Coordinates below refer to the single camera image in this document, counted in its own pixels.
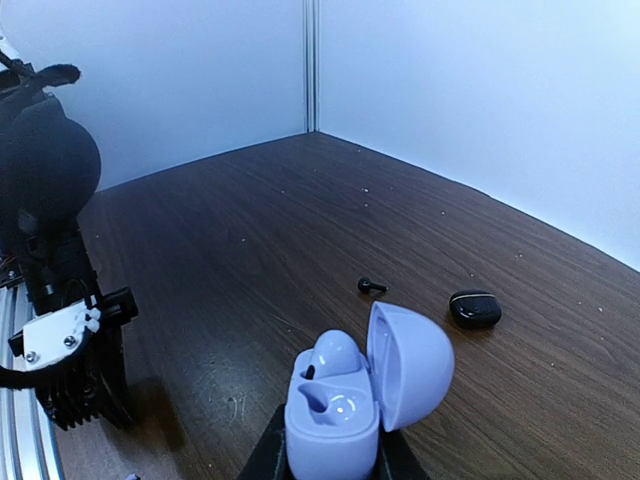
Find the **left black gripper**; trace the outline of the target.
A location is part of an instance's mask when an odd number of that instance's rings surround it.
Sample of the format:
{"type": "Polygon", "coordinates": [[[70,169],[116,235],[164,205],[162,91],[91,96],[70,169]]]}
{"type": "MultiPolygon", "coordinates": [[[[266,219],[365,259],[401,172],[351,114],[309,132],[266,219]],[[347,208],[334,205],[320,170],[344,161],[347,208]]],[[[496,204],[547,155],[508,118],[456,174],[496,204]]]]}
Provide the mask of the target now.
{"type": "Polygon", "coordinates": [[[70,430],[100,417],[118,429],[134,424],[120,325],[92,336],[71,366],[35,395],[57,427],[70,430]]]}

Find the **black earbud charging case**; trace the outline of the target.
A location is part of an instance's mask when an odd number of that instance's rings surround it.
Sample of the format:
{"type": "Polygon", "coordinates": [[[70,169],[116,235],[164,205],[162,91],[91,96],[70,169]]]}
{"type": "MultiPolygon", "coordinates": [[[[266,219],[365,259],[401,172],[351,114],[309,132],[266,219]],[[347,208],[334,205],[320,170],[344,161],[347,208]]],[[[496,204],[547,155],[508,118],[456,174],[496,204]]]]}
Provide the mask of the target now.
{"type": "Polygon", "coordinates": [[[468,330],[493,328],[502,317],[497,297],[484,290],[462,290],[451,295],[449,312],[455,323],[468,330]]]}

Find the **aluminium front rail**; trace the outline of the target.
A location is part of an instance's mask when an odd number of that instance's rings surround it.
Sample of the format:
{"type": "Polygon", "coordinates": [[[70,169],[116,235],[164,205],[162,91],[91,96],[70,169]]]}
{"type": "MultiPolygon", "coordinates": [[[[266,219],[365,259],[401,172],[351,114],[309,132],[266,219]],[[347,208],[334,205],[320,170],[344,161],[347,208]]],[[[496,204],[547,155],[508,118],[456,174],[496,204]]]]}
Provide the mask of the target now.
{"type": "MultiPolygon", "coordinates": [[[[9,338],[32,318],[22,286],[1,291],[1,365],[22,370],[25,361],[13,355],[9,338]]],[[[53,427],[32,390],[1,390],[1,477],[62,479],[63,468],[53,427]]]]}

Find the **lilac earbud charging case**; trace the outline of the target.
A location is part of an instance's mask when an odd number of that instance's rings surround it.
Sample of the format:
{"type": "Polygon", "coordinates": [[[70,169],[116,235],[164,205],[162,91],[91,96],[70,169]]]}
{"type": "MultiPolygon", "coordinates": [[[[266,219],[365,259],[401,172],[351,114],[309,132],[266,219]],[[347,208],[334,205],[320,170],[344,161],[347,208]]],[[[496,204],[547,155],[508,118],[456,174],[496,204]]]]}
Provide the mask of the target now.
{"type": "Polygon", "coordinates": [[[297,380],[302,352],[297,356],[285,405],[286,453],[295,478],[369,478],[380,434],[430,415],[454,376],[454,349],[444,330],[398,305],[373,303],[361,352],[368,379],[363,390],[297,380]]]}

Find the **left aluminium frame post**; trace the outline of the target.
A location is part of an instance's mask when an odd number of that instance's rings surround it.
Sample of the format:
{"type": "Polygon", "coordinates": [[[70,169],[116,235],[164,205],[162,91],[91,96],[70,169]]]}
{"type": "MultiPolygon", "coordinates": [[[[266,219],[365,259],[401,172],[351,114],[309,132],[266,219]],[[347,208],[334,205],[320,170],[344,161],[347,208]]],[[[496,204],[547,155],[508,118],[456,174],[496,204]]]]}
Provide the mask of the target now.
{"type": "Polygon", "coordinates": [[[319,7],[318,0],[304,0],[304,81],[306,132],[319,130],[319,7]]]}

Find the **black earbud upper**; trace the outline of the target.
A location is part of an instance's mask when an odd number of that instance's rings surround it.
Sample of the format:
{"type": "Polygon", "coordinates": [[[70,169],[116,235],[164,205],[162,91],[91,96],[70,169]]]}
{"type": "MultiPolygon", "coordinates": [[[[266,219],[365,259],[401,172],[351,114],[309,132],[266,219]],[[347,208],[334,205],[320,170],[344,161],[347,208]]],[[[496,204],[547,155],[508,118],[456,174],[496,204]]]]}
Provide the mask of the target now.
{"type": "Polygon", "coordinates": [[[361,277],[357,282],[358,290],[363,294],[369,294],[371,291],[387,292],[388,287],[371,281],[367,277],[361,277]]]}

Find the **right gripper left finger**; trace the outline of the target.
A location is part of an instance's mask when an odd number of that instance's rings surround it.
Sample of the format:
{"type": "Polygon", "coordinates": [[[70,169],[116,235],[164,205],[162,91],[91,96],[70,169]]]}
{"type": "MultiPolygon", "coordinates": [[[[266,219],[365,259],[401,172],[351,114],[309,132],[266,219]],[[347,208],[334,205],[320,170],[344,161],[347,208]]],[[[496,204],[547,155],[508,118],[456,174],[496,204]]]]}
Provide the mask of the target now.
{"type": "Polygon", "coordinates": [[[286,454],[285,405],[274,411],[245,466],[239,480],[285,480],[290,478],[286,454]]]}

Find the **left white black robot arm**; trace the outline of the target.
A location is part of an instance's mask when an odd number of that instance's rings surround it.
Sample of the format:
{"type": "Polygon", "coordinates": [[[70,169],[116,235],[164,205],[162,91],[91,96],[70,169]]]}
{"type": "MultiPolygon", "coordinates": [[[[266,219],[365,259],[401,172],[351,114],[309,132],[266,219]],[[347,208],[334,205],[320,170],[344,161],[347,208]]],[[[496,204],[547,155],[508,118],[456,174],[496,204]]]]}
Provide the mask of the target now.
{"type": "Polygon", "coordinates": [[[47,417],[68,430],[102,417],[133,422],[122,328],[138,313],[128,288],[103,293],[77,222],[101,175],[98,146],[70,119],[53,89],[80,70],[42,70],[1,60],[1,250],[34,314],[8,339],[21,370],[3,368],[1,384],[31,389],[47,417]]]}

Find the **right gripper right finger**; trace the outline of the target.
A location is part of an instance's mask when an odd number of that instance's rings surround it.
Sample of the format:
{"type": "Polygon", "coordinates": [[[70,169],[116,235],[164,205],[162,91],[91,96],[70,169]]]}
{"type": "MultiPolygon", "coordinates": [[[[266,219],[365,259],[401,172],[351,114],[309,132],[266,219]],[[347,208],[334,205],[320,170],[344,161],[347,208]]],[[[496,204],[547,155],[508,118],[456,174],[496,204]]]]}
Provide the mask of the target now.
{"type": "Polygon", "coordinates": [[[401,431],[383,431],[379,437],[375,478],[380,480],[428,480],[401,431]]]}

